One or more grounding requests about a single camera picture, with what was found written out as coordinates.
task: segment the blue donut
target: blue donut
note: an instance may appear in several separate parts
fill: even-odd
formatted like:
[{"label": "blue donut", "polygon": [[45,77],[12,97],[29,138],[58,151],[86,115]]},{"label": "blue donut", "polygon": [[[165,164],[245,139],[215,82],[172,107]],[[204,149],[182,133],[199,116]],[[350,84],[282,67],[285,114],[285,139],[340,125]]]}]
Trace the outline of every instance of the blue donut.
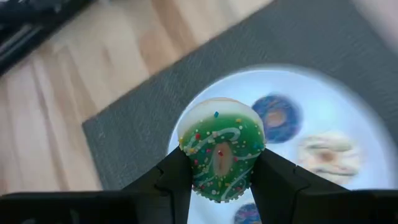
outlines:
[{"label": "blue donut", "polygon": [[234,224],[261,223],[260,214],[255,203],[243,205],[235,213]]},{"label": "blue donut", "polygon": [[268,95],[252,106],[264,123],[268,143],[283,143],[292,139],[301,127],[299,109],[289,99],[280,95]]}]

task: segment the gray mat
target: gray mat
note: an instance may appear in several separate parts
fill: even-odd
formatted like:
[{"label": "gray mat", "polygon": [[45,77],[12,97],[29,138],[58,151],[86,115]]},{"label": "gray mat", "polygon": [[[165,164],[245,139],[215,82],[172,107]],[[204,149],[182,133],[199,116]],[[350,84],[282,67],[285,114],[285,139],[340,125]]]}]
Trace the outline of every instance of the gray mat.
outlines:
[{"label": "gray mat", "polygon": [[120,189],[167,152],[180,113],[204,87],[250,65],[320,70],[359,93],[398,135],[398,60],[345,0],[280,0],[122,96],[83,129],[105,189]]}]

